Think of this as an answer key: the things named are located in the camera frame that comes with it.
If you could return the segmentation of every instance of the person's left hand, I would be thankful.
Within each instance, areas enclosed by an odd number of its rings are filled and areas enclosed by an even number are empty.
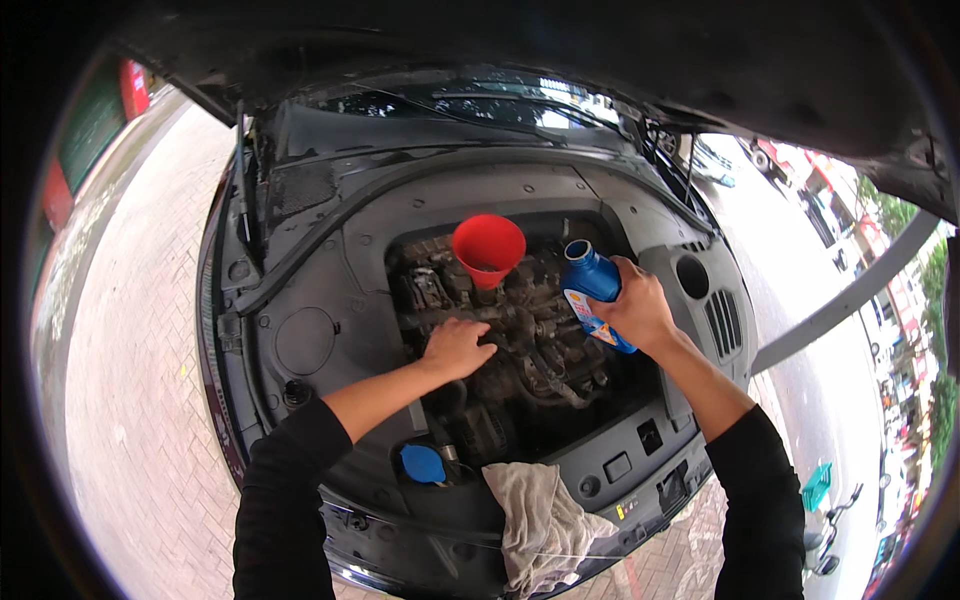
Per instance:
[[[444,383],[462,379],[496,354],[496,344],[477,346],[477,340],[489,330],[489,323],[450,317],[433,330],[420,363]]]

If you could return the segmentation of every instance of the engine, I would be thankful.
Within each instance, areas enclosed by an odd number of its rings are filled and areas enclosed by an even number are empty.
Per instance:
[[[496,288],[479,290],[450,239],[398,247],[387,258],[411,359],[423,355],[433,328],[449,317],[490,323],[481,343],[499,347],[473,375],[423,399],[436,443],[459,448],[474,466],[529,459],[562,445],[593,422],[593,404],[610,395],[614,359],[612,349],[580,327],[561,292],[563,244],[528,239],[517,267]]]

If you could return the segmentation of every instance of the red funnel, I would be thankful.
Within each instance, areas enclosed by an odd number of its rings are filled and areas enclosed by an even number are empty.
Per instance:
[[[481,290],[495,288],[526,252],[523,231],[503,217],[477,215],[453,230],[453,253]]]

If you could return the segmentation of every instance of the green crate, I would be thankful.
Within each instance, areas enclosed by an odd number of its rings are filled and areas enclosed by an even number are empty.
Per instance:
[[[833,463],[826,463],[817,467],[801,490],[801,496],[804,499],[804,509],[808,512],[812,513],[817,510],[824,496],[827,495],[827,490],[830,489],[830,469],[832,467]]]

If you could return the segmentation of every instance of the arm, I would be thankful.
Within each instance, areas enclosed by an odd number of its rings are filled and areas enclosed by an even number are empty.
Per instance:
[[[237,598],[333,598],[317,514],[324,472],[390,415],[487,362],[496,345],[477,339],[489,328],[450,319],[421,360],[308,402],[253,445],[233,545]]]
[[[804,507],[783,442],[763,411],[673,323],[657,278],[626,258],[615,302],[594,314],[653,358],[686,396],[727,493],[716,598],[802,598]]]

